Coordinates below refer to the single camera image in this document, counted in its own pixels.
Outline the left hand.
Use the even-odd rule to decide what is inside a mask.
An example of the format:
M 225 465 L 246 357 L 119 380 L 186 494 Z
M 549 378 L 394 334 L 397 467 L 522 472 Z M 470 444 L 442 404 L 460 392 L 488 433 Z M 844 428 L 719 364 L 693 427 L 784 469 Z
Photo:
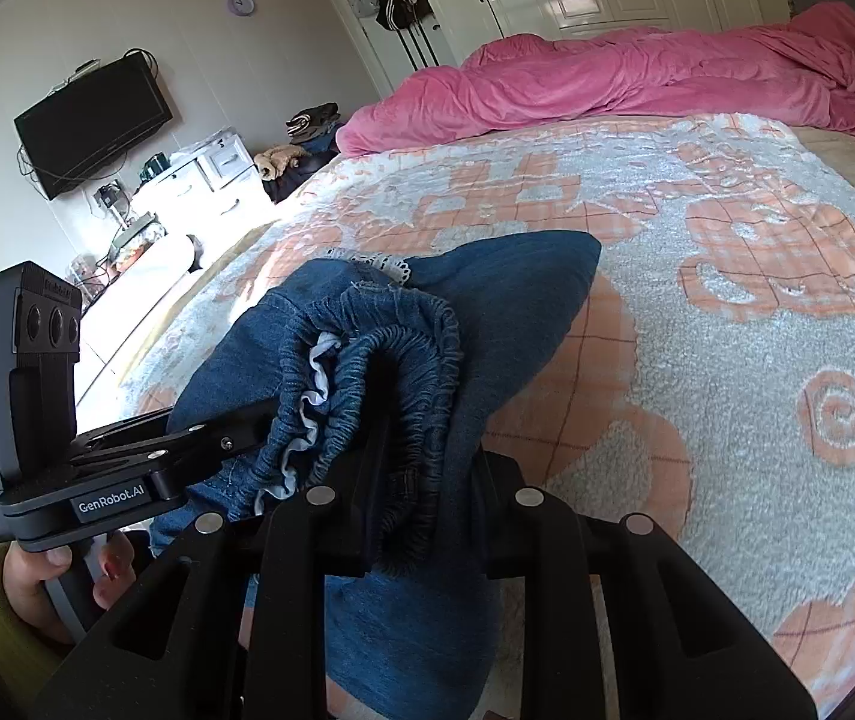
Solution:
M 115 533 L 100 550 L 102 575 L 94 583 L 92 598 L 102 610 L 109 610 L 133 585 L 133 561 L 134 548 L 124 533 Z M 12 543 L 7 546 L 2 566 L 2 588 L 14 614 L 30 628 L 63 644 L 71 642 L 71 636 L 46 594 L 45 583 L 61 577 L 71 562 L 73 553 L 68 546 L 27 553 Z

